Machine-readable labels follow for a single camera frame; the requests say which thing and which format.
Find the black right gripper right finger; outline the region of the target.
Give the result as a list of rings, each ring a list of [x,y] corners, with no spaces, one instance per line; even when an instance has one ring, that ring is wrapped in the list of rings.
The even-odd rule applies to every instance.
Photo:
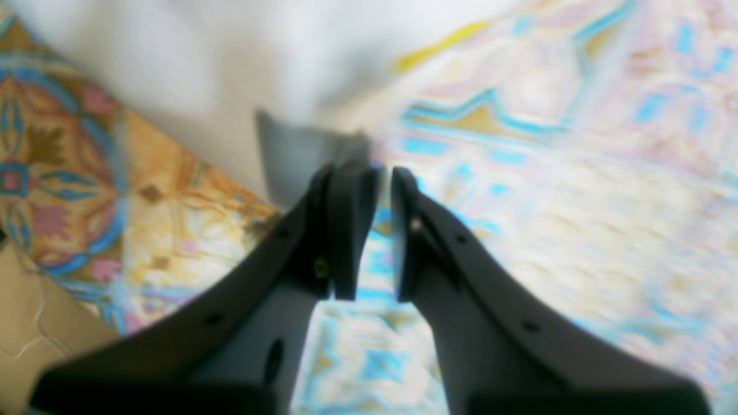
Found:
[[[451,414],[709,414],[695,381],[633,357],[528,292],[393,168],[397,299],[431,330]]]

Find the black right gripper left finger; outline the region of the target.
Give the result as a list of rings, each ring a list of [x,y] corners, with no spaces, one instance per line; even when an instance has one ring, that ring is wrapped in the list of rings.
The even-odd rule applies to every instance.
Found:
[[[287,414],[312,312],[356,296],[382,183],[329,164],[242,263],[182,309],[47,370],[31,414]]]

